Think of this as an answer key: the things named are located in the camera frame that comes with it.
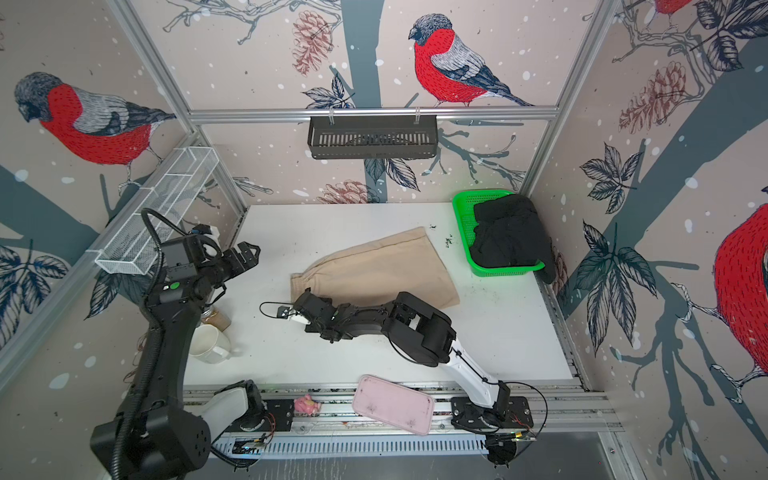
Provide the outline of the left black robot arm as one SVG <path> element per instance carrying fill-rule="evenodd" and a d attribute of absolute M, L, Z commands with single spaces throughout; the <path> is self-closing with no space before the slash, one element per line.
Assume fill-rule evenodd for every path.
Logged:
<path fill-rule="evenodd" d="M 184 407 L 183 379 L 194 331 L 226 281 L 256 267 L 261 249 L 216 243 L 198 231 L 161 241 L 147 227 L 160 265 L 140 305 L 148 321 L 146 343 L 128 393 L 112 421 L 94 428 L 90 448 L 114 479 L 174 479 L 200 469 L 224 430 L 241 418 L 262 420 L 266 407 L 251 380 L 217 392 L 234 400 L 194 414 Z"/>

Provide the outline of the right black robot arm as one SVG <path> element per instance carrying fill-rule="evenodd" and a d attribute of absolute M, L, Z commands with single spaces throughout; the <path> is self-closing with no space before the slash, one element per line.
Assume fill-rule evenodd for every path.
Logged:
<path fill-rule="evenodd" d="M 406 361 L 443 368 L 467 394 L 469 404 L 456 408 L 452 423 L 457 428 L 496 431 L 509 413 L 510 389 L 487 373 L 462 346 L 451 319 L 411 293 L 401 292 L 385 304 L 359 307 L 335 306 L 307 290 L 279 315 L 301 322 L 307 333 L 330 342 L 364 335 L 385 337 Z"/>

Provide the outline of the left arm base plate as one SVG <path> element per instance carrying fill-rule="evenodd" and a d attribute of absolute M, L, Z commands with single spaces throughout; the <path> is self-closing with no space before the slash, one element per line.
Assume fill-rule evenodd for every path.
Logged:
<path fill-rule="evenodd" d="M 267 399 L 256 413 L 246 413 L 235 423 L 237 432 L 288 432 L 294 419 L 294 401 Z"/>

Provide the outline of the beige shorts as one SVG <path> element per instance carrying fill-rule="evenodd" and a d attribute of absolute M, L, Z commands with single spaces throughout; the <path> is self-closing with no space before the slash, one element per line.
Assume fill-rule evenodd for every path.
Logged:
<path fill-rule="evenodd" d="M 426 229 L 414 228 L 325 256 L 290 277 L 290 298 L 306 290 L 335 305 L 375 306 L 409 292 L 437 309 L 460 304 L 459 293 Z"/>

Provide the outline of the green plastic basket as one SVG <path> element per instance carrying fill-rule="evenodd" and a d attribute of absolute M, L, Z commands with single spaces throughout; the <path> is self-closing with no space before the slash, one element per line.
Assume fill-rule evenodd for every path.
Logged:
<path fill-rule="evenodd" d="M 479 225 L 476 220 L 474 207 L 487 201 L 513 195 L 512 191 L 501 189 L 467 190 L 456 194 L 452 199 L 452 207 L 456 217 L 457 227 L 466 260 L 473 275 L 481 278 L 509 277 L 525 275 L 544 269 L 545 264 L 539 261 L 532 266 L 512 266 L 501 268 L 486 268 L 478 265 L 470 252 L 470 247 L 476 240 L 475 228 Z"/>

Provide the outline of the black shorts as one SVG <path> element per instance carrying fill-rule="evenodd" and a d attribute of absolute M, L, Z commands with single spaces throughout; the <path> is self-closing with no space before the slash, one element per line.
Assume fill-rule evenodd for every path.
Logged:
<path fill-rule="evenodd" d="M 475 240 L 472 260 L 487 269 L 544 267 L 536 275 L 546 284 L 557 276 L 552 240 L 530 199 L 506 195 L 473 207 Z"/>

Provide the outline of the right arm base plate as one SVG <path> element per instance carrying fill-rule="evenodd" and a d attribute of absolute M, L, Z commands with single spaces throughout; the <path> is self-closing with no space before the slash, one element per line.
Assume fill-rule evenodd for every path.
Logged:
<path fill-rule="evenodd" d="M 475 434 L 507 429 L 532 430 L 534 427 L 529 402 L 524 396 L 510 397 L 503 413 L 494 408 L 479 407 L 468 397 L 453 397 L 450 407 L 451 424 L 456 429 Z"/>

